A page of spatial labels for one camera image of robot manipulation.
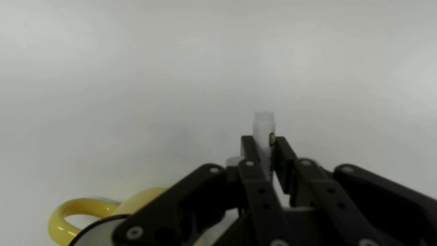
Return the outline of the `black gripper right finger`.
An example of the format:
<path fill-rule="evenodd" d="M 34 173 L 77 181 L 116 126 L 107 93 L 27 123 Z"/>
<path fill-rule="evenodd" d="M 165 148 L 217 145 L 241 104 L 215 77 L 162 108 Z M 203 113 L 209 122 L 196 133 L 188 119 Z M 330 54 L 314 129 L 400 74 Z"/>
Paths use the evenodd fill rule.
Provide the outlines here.
<path fill-rule="evenodd" d="M 338 246 L 437 246 L 437 200 L 353 164 L 333 171 L 299 159 L 284 137 L 271 170 L 290 208 L 322 214 Z"/>

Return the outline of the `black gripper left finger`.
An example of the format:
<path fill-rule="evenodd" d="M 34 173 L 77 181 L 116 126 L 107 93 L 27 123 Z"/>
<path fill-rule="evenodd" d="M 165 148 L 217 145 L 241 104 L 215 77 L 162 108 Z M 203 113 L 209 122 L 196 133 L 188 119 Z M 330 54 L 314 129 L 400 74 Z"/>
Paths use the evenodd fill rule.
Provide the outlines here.
<path fill-rule="evenodd" d="M 292 246 L 285 211 L 267 179 L 274 173 L 286 182 L 292 148 L 274 138 L 265 169 L 252 137 L 241 137 L 240 147 L 236 166 L 203 164 L 128 216 L 112 233 L 113 246 L 194 246 L 230 210 L 239 218 L 213 246 Z"/>

